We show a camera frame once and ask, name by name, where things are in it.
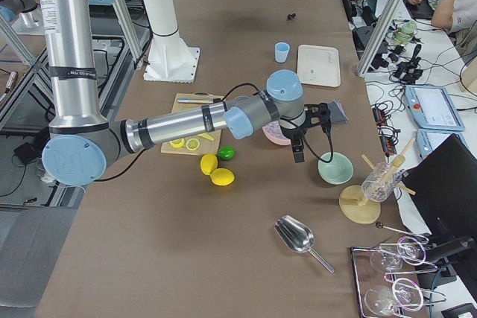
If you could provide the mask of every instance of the white tray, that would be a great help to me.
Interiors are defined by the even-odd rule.
[[[338,50],[325,46],[298,46],[297,73],[300,82],[307,85],[340,86]]]

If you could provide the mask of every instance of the metal scoop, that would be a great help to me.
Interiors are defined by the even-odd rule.
[[[290,215],[285,215],[275,223],[275,230],[291,251],[297,253],[310,252],[330,273],[335,272],[332,265],[312,248],[315,237],[309,227],[292,218]]]

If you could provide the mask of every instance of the tabletop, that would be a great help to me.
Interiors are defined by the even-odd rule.
[[[167,113],[176,93],[224,94],[238,83],[259,88],[274,71],[296,71],[299,45],[339,51],[338,88],[304,86],[307,103],[340,101],[350,119],[332,128],[335,151],[350,158],[353,178],[330,185],[317,160],[294,164],[289,147],[260,131],[221,145],[236,157],[219,166],[235,182],[218,187],[200,172],[200,158],[149,150],[122,177],[88,187],[36,317],[357,317],[351,246],[374,246],[390,236],[343,216],[338,196],[361,184],[370,170],[363,153],[383,161],[364,81],[341,0],[174,0],[180,35],[201,55],[195,82],[154,83],[138,71],[118,119]],[[293,21],[289,13],[296,13]],[[291,45],[288,60],[274,61],[274,44]],[[240,89],[236,95],[250,94]],[[329,151],[321,130],[307,139]],[[133,159],[115,163],[110,177]],[[274,230],[289,214],[315,234],[315,248],[334,275],[310,255],[290,251]],[[400,227],[396,203],[379,218]]]

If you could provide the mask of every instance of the blue cup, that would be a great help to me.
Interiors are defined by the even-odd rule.
[[[290,52],[290,45],[286,42],[278,42],[275,44],[275,61],[284,63]]]

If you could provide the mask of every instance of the blue framed tablet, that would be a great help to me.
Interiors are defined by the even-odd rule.
[[[445,88],[407,85],[404,93],[408,108],[419,127],[452,132],[465,130],[464,122]]]
[[[416,132],[416,143],[419,148],[419,154],[422,159],[425,159],[432,151],[439,147],[447,137],[455,134],[462,143],[467,146],[462,132],[452,132],[451,130],[424,130],[420,128]]]

